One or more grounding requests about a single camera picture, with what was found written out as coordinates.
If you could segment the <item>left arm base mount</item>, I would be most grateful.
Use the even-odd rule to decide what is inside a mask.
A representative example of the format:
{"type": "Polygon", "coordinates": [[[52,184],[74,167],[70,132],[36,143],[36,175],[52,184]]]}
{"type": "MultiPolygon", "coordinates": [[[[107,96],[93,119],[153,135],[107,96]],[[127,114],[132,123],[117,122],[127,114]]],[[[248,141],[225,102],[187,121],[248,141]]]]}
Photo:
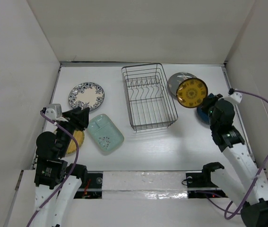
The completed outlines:
{"type": "Polygon", "coordinates": [[[75,193],[75,199],[101,199],[103,172],[88,172],[87,181],[75,193]]]}

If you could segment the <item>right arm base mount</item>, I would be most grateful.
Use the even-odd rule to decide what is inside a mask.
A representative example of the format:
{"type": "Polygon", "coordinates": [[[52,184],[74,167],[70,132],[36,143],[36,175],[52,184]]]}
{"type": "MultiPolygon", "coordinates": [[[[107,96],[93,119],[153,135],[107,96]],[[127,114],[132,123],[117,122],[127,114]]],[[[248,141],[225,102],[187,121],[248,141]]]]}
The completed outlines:
{"type": "Polygon", "coordinates": [[[227,198],[227,195],[211,181],[205,180],[201,172],[188,172],[182,180],[189,199],[227,198]]]}

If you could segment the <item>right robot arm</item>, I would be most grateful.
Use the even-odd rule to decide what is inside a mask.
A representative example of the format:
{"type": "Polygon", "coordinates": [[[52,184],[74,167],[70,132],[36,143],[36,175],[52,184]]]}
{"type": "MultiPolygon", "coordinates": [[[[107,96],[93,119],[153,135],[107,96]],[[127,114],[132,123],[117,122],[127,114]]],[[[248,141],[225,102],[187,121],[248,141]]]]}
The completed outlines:
{"type": "Polygon", "coordinates": [[[215,184],[237,206],[247,227],[268,227],[268,180],[253,162],[245,140],[233,126],[234,104],[242,95],[233,93],[227,98],[210,94],[200,108],[208,116],[214,143],[232,165],[240,181],[233,179],[219,162],[203,166],[201,181],[206,186],[215,184]]]}

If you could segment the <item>yellow patterned round plate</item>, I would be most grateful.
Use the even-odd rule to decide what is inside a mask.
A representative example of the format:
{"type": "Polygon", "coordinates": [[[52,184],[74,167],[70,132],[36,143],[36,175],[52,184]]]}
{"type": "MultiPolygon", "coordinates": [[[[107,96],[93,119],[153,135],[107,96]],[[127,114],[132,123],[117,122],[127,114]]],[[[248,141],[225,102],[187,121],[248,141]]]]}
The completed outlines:
{"type": "Polygon", "coordinates": [[[208,96],[208,87],[199,78],[190,78],[183,81],[176,90],[178,103],[185,108],[200,106],[203,99],[208,96]]]}

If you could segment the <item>dark blue leaf dish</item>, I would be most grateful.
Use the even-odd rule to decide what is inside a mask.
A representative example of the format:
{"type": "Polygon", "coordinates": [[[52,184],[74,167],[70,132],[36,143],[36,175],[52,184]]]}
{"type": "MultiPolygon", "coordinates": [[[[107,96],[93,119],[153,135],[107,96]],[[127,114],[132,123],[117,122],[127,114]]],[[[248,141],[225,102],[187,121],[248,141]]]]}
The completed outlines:
{"type": "Polygon", "coordinates": [[[197,107],[197,114],[198,117],[202,120],[203,123],[209,125],[209,118],[208,118],[208,114],[202,111],[202,107],[204,105],[204,102],[206,102],[209,98],[213,98],[214,94],[210,93],[205,100],[202,102],[202,104],[200,106],[197,107]]]}

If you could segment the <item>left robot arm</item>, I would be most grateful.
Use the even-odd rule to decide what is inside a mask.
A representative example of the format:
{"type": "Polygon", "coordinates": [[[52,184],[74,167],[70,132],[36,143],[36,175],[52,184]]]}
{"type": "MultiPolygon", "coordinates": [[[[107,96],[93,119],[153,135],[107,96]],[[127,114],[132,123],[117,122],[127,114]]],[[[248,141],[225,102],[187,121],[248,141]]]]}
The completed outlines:
{"type": "Polygon", "coordinates": [[[87,184],[87,167],[77,164],[81,142],[75,132],[88,127],[89,112],[88,107],[63,112],[60,104],[40,111],[57,129],[36,139],[35,211],[27,226],[61,227],[77,190],[87,184]]]}

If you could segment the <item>grey reindeer plate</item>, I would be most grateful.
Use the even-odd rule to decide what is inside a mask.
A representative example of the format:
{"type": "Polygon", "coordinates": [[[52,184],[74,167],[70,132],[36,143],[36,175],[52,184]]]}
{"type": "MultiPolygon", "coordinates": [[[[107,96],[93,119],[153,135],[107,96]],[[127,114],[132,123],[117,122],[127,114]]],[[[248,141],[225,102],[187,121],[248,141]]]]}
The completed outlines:
{"type": "Polygon", "coordinates": [[[196,76],[188,73],[188,72],[177,72],[175,74],[173,74],[172,76],[170,76],[170,78],[168,79],[168,86],[169,86],[169,90],[171,92],[171,94],[176,97],[176,91],[179,87],[179,85],[190,78],[195,78],[196,76]]]}

